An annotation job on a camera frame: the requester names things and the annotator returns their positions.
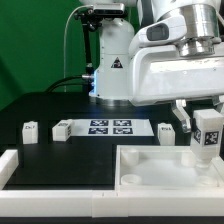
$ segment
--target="white cube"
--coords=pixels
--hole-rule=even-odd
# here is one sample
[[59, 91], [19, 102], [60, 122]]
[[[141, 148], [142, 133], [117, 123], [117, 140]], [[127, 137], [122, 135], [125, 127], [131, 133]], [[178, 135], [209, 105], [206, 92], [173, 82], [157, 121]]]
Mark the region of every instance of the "white cube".
[[158, 139], [160, 145], [174, 146], [175, 145], [175, 131], [171, 124], [158, 124]]
[[38, 123], [33, 121], [24, 123], [22, 135], [23, 135], [23, 144], [37, 144]]
[[72, 135], [73, 120], [61, 120], [52, 129], [53, 131], [53, 141], [67, 141]]

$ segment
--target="black label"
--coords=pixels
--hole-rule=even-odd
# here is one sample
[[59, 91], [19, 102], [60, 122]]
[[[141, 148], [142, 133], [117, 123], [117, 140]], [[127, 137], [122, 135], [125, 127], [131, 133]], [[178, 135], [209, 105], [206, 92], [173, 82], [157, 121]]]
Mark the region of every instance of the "black label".
[[117, 57], [111, 68], [123, 68], [120, 59]]

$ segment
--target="robot cable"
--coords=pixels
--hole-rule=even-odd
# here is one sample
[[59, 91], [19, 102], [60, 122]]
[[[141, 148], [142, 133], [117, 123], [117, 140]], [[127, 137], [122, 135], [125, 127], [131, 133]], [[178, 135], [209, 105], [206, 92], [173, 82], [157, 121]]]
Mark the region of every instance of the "robot cable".
[[64, 79], [66, 78], [66, 72], [67, 72], [66, 71], [67, 70], [67, 66], [66, 66], [66, 63], [67, 63], [66, 48], [67, 48], [67, 34], [68, 34], [68, 27], [69, 27], [70, 20], [72, 19], [72, 17], [75, 15], [75, 13], [79, 9], [91, 8], [91, 7], [93, 7], [93, 5], [85, 5], [85, 6], [80, 6], [80, 7], [76, 8], [75, 10], [72, 11], [72, 13], [70, 14], [70, 16], [68, 17], [68, 20], [66, 22], [65, 32], [64, 32], [64, 50], [63, 50], [63, 53], [64, 53]]

